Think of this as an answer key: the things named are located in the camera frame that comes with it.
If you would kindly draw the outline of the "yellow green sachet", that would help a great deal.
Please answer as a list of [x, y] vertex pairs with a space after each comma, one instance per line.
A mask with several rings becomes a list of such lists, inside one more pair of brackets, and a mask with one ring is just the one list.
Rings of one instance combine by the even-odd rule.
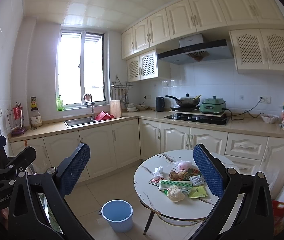
[[206, 192], [206, 189], [203, 185], [192, 187], [189, 191], [188, 197], [189, 198], [203, 198], [207, 197], [208, 194]]

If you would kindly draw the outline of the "silver foil packet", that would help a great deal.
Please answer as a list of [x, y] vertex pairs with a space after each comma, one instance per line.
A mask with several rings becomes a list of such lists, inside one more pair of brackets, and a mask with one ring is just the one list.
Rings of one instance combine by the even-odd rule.
[[189, 181], [192, 182], [194, 187], [201, 186], [205, 183], [205, 181], [201, 178], [200, 175], [189, 177]]

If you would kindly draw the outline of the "green gold snack wrapper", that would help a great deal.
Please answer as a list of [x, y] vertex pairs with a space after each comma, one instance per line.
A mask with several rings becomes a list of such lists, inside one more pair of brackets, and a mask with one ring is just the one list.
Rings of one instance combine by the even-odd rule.
[[173, 181], [187, 181], [190, 179], [190, 177], [195, 177], [195, 176], [201, 176], [201, 173], [199, 170], [194, 168], [189, 168], [186, 171], [179, 171], [179, 172], [175, 172], [174, 170], [172, 170], [169, 173], [169, 179]]

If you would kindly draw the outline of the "round rice cracker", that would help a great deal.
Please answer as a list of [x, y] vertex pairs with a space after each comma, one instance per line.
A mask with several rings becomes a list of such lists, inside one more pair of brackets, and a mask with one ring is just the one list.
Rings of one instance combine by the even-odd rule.
[[174, 203], [180, 202], [185, 198], [184, 193], [177, 186], [170, 186], [167, 189], [167, 197]]

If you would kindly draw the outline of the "red white pill blister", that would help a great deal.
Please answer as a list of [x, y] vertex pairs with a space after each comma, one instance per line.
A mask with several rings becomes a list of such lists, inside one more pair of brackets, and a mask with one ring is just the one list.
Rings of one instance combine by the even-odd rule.
[[149, 184], [159, 187], [159, 184], [160, 184], [160, 182], [161, 182], [162, 180], [165, 180], [165, 178], [163, 178], [163, 177], [152, 178], [152, 179], [149, 181]]

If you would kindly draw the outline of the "white tissue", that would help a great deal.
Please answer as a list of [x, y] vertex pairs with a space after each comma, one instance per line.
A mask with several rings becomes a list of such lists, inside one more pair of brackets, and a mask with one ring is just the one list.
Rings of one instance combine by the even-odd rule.
[[154, 169], [153, 172], [154, 179], [163, 178], [163, 167], [159, 166]]

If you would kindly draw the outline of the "green white tissue packet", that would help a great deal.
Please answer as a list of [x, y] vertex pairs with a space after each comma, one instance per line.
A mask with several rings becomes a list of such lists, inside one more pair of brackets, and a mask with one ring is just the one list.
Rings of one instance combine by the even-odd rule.
[[193, 184], [191, 181], [161, 180], [159, 182], [160, 191], [168, 190], [171, 186], [176, 186], [182, 191], [189, 191], [193, 187]]

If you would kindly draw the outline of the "steel kitchen sink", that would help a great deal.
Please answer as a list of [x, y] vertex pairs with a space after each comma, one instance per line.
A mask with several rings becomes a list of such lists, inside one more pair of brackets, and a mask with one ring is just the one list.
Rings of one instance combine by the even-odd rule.
[[78, 119], [71, 119], [64, 121], [66, 127], [75, 127], [75, 126], [82, 126], [82, 125], [88, 125], [98, 122], [98, 120], [95, 120], [92, 117], [85, 117], [85, 118], [78, 118]]

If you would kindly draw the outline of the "light blue plastic bucket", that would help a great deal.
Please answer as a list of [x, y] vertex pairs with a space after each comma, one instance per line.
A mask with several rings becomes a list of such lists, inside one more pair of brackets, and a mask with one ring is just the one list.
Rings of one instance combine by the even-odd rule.
[[125, 233], [133, 228], [133, 207], [125, 200], [110, 200], [102, 206], [99, 215], [115, 232]]

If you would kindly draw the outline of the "yellow label sauce bottle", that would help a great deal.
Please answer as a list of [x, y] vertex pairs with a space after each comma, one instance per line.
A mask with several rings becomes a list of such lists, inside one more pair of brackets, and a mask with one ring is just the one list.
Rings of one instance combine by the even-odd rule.
[[30, 107], [33, 110], [38, 110], [38, 105], [37, 105], [37, 102], [36, 102], [36, 97], [35, 96], [32, 96], [30, 98]]

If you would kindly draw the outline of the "lower cream cabinets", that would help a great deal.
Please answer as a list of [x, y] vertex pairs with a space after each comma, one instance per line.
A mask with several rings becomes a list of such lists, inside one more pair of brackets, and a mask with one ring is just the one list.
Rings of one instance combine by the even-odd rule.
[[173, 150], [192, 150], [203, 144], [210, 152], [232, 160], [244, 174], [258, 169], [269, 174], [271, 195], [276, 197], [284, 185], [284, 133], [275, 125], [248, 122], [247, 131], [205, 129], [134, 118], [106, 124], [68, 129], [51, 124], [11, 138], [14, 155], [31, 146], [36, 150], [32, 168], [37, 173], [68, 157], [82, 142], [91, 150], [90, 161], [79, 178], [84, 182], [139, 160]]

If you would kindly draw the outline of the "black wok with lid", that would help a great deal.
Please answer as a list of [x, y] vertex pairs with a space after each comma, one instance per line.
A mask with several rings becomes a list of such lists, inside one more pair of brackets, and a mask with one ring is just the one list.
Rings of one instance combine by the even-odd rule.
[[180, 107], [190, 107], [197, 106], [199, 104], [201, 95], [189, 96], [189, 93], [186, 93], [186, 96], [180, 98], [171, 95], [166, 95], [165, 97], [175, 100], [177, 105], [179, 105]]

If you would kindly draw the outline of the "wooden cutting board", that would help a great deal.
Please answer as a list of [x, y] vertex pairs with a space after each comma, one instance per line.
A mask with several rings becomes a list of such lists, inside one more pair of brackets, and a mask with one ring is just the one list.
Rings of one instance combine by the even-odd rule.
[[110, 107], [110, 115], [113, 115], [115, 118], [120, 118], [122, 116], [121, 113], [121, 101], [120, 100], [111, 100], [109, 102]]

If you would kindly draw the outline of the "black range hood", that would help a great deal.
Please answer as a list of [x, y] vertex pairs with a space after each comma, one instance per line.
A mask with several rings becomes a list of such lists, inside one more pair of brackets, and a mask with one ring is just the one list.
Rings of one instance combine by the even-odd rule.
[[230, 41], [222, 39], [165, 51], [157, 54], [157, 58], [168, 63], [185, 65], [203, 61], [233, 59], [233, 50]]

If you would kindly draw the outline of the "hanging utensil rail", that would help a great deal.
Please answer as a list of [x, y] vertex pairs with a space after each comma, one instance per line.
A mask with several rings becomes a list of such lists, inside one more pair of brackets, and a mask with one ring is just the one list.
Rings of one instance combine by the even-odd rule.
[[124, 107], [127, 107], [130, 103], [128, 92], [130, 88], [133, 88], [133, 84], [130, 82], [121, 82], [116, 75], [115, 80], [110, 84], [110, 97], [111, 100], [120, 100]]

